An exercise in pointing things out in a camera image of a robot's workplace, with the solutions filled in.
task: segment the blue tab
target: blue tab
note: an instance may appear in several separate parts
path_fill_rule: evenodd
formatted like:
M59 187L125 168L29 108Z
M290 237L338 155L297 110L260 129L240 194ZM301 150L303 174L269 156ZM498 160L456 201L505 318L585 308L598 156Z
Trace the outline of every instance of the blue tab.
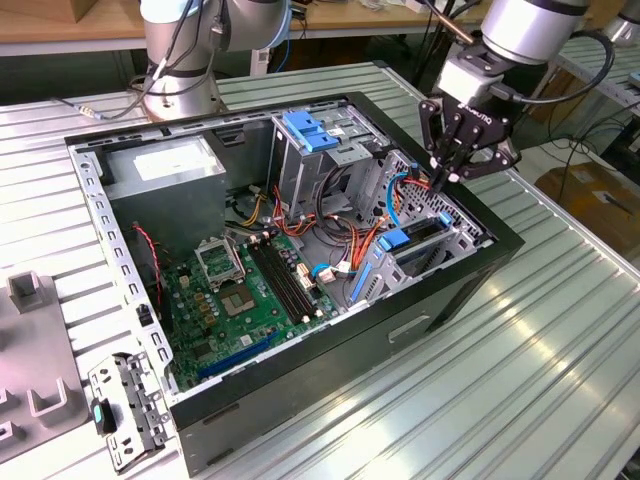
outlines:
M291 133L310 152L327 150L340 143L337 138L327 134L322 128L322 122L313 118L309 112L287 112L282 115L282 119Z
M398 228L382 235L380 240L378 240L378 243L385 249L385 251L388 252L389 250L400 247L405 243L409 243L409 237L407 237L407 234Z
M370 263L367 263L367 265L364 267L364 271L362 272L362 275L360 276L360 279L356 284L356 288L353 289L353 293L351 294L352 303L355 303L356 299L358 298L358 295L360 294L360 290L362 290L362 287L364 286L364 282L369 276L369 273L371 272L372 268L373 267L371 266Z
M102 410L100 409L100 405L93 407L93 419L96 423L100 423L102 421Z
M378 239L378 243L380 244L380 246L382 247L382 249L385 252L388 252L389 250L391 250L393 248L393 245L391 245L384 237L380 237Z
M450 227L453 223L453 217L447 212L440 212L440 221L444 224L445 227Z

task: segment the connector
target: connector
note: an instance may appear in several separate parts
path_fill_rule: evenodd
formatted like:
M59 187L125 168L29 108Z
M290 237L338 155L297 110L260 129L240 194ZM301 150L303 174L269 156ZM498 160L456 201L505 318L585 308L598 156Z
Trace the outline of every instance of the connector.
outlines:
M409 172L409 176L414 180L420 180L420 167L417 163L411 164L411 170Z
M349 273L351 271L351 264L346 260L342 260L338 265L336 265L336 269L340 273Z
M333 274L330 268L325 268L320 273L318 273L318 279L322 283L331 283L335 281L336 276Z
M316 286L316 283L311 278L309 274L309 269L304 263L299 263L296 265L296 273L298 274L298 278L300 279L300 284L307 291L311 290Z

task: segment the aluminum workbench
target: aluminum workbench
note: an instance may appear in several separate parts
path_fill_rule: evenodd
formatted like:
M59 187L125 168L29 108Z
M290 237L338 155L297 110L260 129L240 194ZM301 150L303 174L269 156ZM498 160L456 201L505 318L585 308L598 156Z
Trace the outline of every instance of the aluminum workbench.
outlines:
M593 39L576 38L567 42L555 64L579 78L591 81L604 64L604 49ZM640 71L640 46L616 47L616 58L611 71L596 89L621 107L637 105L631 109L640 114L640 88L627 80L629 74Z
M220 90L232 109L361 90L420 134L420 95L369 63ZM132 98L82 100L116 111ZM1 280L54 276L85 380L136 342L62 138L144 122L139 109L114 125L51 102L0 108ZM470 188L526 240L515 259L441 330L198 478L615 477L640 445L638 273L515 172ZM125 477L186 478L177 448L170 440ZM114 477L93 424L0 466L3 479L43 477Z

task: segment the red wire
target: red wire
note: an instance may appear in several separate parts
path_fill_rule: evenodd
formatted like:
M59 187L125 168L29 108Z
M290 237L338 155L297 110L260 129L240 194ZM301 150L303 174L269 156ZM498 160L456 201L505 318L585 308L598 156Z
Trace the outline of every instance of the red wire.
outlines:
M151 255L153 255L153 266L156 269L156 289L158 290L158 305L162 303L162 297L160 295L160 265L158 264L158 255L156 254L156 247L153 245L153 241L147 232L145 232L142 227L138 225L132 225L132 227L140 233L147 241L149 248L151 249Z
M426 188L429 190L431 186L428 183L421 182L419 180L414 180L413 178L405 178L402 183L410 183L411 185L418 185L419 187Z

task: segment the metal bracket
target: metal bracket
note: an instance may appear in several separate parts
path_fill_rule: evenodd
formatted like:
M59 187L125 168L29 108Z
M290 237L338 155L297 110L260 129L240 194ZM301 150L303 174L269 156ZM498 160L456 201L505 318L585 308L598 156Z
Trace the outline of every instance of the metal bracket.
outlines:
M36 310L47 303L44 288L35 272L21 273L7 278L7 291L19 313Z
M89 372L95 397L93 418L103 424L105 409L115 425L106 435L107 449L114 470L124 473L140 461L164 448L169 438L169 414L160 386L145 353L118 353Z

